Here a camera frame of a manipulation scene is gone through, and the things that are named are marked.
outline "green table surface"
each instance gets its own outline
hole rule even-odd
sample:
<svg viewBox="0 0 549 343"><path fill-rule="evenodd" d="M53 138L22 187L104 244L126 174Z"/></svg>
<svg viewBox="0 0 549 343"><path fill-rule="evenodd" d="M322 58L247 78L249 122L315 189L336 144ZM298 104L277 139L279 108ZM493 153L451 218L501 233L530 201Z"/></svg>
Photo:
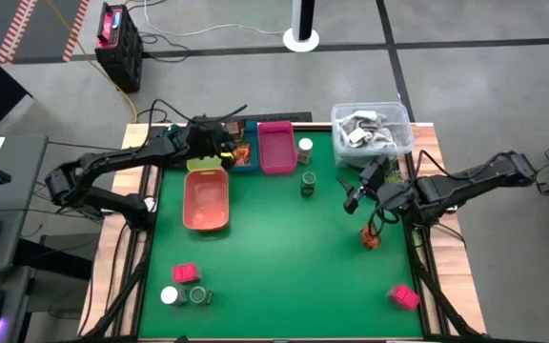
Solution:
<svg viewBox="0 0 549 343"><path fill-rule="evenodd" d="M356 184L358 173L335 167L328 131L295 132L296 141L303 137L314 142L309 165L230 175L230 224L218 233L184 227L186 172L165 172L139 337L421 336L418 313L387 297L400 283L413 287L401 225L385 227L379 248L363 248L359 230L374 203L364 199L347 214L336 182ZM316 174L315 194L303 198L300 178L308 171ZM199 285L213 291L212 304L163 304L160 292L175 286L173 267L190 262L202 272Z"/></svg>

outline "black desk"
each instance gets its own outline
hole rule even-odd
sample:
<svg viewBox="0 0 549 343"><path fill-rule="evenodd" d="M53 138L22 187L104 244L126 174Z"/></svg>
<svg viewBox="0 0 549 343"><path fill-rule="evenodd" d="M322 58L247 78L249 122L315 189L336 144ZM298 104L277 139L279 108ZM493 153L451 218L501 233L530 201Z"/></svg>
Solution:
<svg viewBox="0 0 549 343"><path fill-rule="evenodd" d="M27 307L26 292L31 276L29 267L14 268L0 273L0 288L6 293L2 320L0 321L0 342L18 342Z"/></svg>
<svg viewBox="0 0 549 343"><path fill-rule="evenodd" d="M52 252L40 244L20 238L29 208L33 185L46 152L45 135L8 136L0 150L0 170L11 182L0 185L0 272L12 266L31 266L49 272L89 280L92 262L64 252ZM47 252L42 259L33 258Z"/></svg>

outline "pink block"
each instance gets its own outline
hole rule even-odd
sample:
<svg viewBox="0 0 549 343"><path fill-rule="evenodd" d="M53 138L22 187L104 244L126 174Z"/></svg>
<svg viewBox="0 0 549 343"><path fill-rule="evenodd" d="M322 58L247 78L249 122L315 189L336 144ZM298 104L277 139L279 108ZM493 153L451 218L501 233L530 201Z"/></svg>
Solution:
<svg viewBox="0 0 549 343"><path fill-rule="evenodd" d="M393 300L405 310L415 310L420 302L420 297L410 287L400 284L391 290Z"/></svg>
<svg viewBox="0 0 549 343"><path fill-rule="evenodd" d="M176 283L191 283L199 280L200 274L194 263L187 263L173 268L173 281Z"/></svg>

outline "table leg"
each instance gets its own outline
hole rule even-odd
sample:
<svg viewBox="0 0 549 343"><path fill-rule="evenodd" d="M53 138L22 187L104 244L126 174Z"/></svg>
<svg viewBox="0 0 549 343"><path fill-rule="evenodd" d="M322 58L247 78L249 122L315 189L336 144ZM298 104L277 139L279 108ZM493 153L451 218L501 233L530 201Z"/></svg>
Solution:
<svg viewBox="0 0 549 343"><path fill-rule="evenodd" d="M59 252L26 239L19 239L14 256L14 265L29 266L41 271L56 272L81 280L90 280L92 261Z"/></svg>

